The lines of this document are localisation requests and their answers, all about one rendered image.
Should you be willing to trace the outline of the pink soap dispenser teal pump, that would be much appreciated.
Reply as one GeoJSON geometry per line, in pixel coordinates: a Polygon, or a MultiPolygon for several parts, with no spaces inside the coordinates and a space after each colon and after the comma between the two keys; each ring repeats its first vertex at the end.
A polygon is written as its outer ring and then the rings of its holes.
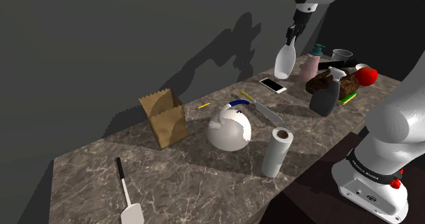
{"type": "Polygon", "coordinates": [[[306,61],[300,66],[299,78],[301,81],[308,82],[311,78],[314,78],[317,75],[319,60],[323,54],[323,48],[325,48],[325,46],[315,44],[309,51],[306,61]]]}

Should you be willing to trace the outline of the brown bread loaf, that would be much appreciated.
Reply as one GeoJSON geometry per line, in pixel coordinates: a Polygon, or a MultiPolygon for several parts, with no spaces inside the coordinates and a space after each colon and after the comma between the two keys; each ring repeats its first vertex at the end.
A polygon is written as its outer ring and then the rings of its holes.
{"type": "MultiPolygon", "coordinates": [[[[339,99],[344,99],[346,96],[354,93],[359,88],[357,79],[350,74],[347,69],[342,69],[347,75],[340,79],[339,99]]],[[[333,77],[330,76],[330,70],[317,74],[314,78],[306,83],[306,91],[313,94],[320,89],[327,89],[333,77]]]]}

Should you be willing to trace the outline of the white smartphone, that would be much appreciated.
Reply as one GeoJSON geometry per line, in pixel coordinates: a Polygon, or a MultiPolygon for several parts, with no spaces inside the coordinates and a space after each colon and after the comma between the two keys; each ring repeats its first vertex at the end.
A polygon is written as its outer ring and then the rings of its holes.
{"type": "Polygon", "coordinates": [[[271,80],[270,78],[263,78],[259,81],[259,83],[264,85],[271,91],[274,91],[275,93],[282,93],[283,91],[287,90],[284,86],[271,80]]]}

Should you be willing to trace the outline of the yellow green sponge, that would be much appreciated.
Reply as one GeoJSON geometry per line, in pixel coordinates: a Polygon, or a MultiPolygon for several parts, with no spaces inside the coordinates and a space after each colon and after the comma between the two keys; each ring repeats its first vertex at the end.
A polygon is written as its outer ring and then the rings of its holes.
{"type": "Polygon", "coordinates": [[[346,96],[346,98],[339,99],[338,104],[345,105],[347,102],[351,101],[356,95],[357,95],[357,93],[353,92],[352,94],[349,94],[348,96],[346,96]]]}

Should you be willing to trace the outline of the black oblong object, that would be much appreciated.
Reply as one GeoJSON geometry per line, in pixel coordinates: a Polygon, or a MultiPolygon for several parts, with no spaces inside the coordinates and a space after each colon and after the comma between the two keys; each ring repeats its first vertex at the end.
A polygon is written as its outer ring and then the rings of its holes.
{"type": "Polygon", "coordinates": [[[321,62],[318,64],[318,70],[328,69],[329,67],[335,67],[338,69],[341,68],[348,68],[348,67],[355,67],[358,64],[358,62],[355,59],[349,59],[347,61],[327,61],[327,62],[321,62]]]}

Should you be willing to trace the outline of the brown paper bag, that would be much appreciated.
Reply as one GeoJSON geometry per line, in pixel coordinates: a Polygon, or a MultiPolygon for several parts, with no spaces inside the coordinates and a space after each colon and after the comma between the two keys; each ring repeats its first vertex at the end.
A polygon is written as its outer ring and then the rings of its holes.
{"type": "Polygon", "coordinates": [[[185,109],[172,89],[164,89],[139,98],[160,149],[189,136],[185,109]]]}

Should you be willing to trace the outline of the black spray bottle white head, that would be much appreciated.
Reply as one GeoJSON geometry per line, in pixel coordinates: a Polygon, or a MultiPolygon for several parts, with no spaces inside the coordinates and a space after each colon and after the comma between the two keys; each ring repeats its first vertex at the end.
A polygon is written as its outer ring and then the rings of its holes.
{"type": "Polygon", "coordinates": [[[330,70],[328,76],[332,76],[329,87],[314,92],[309,104],[309,108],[322,117],[327,117],[335,107],[339,99],[340,80],[347,75],[335,67],[329,66],[328,69],[330,70]]]}

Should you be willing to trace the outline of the white paper towel roll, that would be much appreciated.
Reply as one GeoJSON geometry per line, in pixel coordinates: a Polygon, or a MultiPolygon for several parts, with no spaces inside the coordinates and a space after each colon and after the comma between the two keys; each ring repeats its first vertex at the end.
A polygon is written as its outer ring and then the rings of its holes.
{"type": "Polygon", "coordinates": [[[274,178],[278,174],[293,139],[294,135],[288,128],[277,127],[272,130],[262,161],[264,176],[274,178]]]}

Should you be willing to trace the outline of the red apple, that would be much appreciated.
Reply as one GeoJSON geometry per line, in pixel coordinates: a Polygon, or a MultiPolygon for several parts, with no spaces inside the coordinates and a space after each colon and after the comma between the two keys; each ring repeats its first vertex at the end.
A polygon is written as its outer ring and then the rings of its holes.
{"type": "Polygon", "coordinates": [[[354,77],[357,79],[359,85],[370,86],[377,80],[378,72],[376,69],[363,67],[354,74],[354,77]]]}

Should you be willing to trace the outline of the grey cup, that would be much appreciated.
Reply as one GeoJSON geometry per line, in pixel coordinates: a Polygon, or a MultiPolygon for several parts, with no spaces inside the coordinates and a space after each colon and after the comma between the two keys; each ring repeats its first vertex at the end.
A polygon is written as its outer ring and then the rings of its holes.
{"type": "Polygon", "coordinates": [[[352,56],[353,56],[353,53],[351,51],[346,50],[346,49],[337,48],[337,49],[334,49],[332,51],[332,57],[331,57],[331,59],[333,61],[343,61],[343,62],[346,62],[352,56]]]}

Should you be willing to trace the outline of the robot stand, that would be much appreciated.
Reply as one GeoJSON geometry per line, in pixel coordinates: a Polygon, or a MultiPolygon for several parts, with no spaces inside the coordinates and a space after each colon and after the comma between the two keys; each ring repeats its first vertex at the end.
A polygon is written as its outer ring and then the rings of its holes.
{"type": "MultiPolygon", "coordinates": [[[[387,224],[344,198],[331,175],[362,137],[349,133],[268,205],[259,224],[387,224]]],[[[405,166],[409,211],[401,224],[425,224],[425,155],[405,166]]]]}

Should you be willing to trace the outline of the yellow handled knife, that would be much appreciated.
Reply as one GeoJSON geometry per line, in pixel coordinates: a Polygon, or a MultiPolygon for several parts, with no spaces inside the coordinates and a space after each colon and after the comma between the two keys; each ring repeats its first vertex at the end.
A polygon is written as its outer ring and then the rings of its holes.
{"type": "Polygon", "coordinates": [[[283,121],[283,119],[279,115],[274,113],[272,110],[268,109],[265,105],[261,104],[260,102],[258,102],[254,98],[252,98],[250,95],[245,93],[243,90],[239,90],[239,92],[240,92],[241,95],[246,97],[251,103],[253,103],[255,105],[255,107],[257,108],[257,110],[259,110],[264,116],[266,116],[269,119],[277,122],[278,124],[280,124],[281,127],[287,128],[287,125],[285,124],[285,122],[283,121]]]}

